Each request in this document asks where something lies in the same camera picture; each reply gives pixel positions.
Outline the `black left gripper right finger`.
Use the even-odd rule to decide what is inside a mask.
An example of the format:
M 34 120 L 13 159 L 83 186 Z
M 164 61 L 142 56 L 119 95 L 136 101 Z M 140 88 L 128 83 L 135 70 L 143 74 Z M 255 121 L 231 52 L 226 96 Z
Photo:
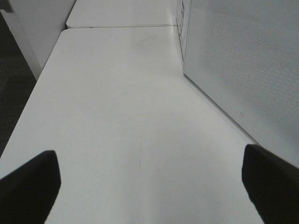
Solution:
M 244 149 L 242 182 L 265 224 L 299 222 L 299 169 L 265 148 Z

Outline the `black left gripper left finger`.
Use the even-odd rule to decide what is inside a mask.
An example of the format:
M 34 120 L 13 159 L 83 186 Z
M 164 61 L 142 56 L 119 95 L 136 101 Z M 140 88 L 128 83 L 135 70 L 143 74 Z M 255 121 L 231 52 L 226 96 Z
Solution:
M 43 224 L 61 187 L 57 154 L 44 151 L 0 180 L 0 222 Z

